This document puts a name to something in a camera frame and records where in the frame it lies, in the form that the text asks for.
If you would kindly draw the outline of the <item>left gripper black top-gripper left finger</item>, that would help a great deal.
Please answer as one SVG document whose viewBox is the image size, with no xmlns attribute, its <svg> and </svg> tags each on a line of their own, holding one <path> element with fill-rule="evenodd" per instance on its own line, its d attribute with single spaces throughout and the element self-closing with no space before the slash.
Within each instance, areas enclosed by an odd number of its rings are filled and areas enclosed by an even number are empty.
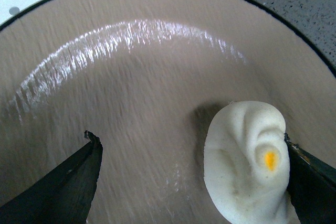
<svg viewBox="0 0 336 224">
<path fill-rule="evenodd" d="M 86 223 L 97 189 L 103 147 L 89 142 L 23 193 L 1 206 L 1 223 Z"/>
</svg>

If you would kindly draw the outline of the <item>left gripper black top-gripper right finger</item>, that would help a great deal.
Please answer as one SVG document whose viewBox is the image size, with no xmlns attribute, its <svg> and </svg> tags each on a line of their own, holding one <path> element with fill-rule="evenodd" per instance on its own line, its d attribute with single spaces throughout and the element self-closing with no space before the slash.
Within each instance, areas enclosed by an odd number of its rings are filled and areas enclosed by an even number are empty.
<svg viewBox="0 0 336 224">
<path fill-rule="evenodd" d="M 290 158 L 287 191 L 301 223 L 335 223 L 335 168 L 294 144 L 285 142 Z"/>
</svg>

